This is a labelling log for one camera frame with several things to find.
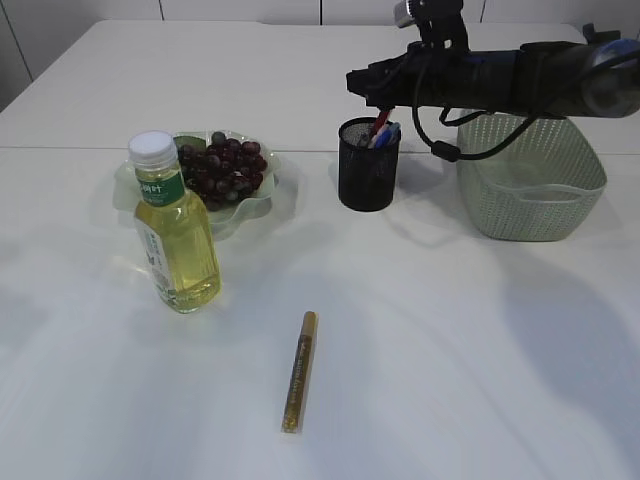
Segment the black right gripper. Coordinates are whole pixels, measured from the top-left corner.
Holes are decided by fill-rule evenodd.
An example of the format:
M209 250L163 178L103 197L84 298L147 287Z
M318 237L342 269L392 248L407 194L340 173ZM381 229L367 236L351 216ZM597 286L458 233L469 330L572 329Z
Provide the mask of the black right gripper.
M412 42L404 54L346 74L346 89L370 107L451 107L464 105L464 72L470 51Z

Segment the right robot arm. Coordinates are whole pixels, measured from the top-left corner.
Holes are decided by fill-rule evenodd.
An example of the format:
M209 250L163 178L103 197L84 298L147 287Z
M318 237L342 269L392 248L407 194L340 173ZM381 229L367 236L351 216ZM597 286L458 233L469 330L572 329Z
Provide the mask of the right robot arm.
M420 24L405 54L346 76L367 105L439 107L547 118L623 118L639 109L639 43L534 42L472 51L453 17Z

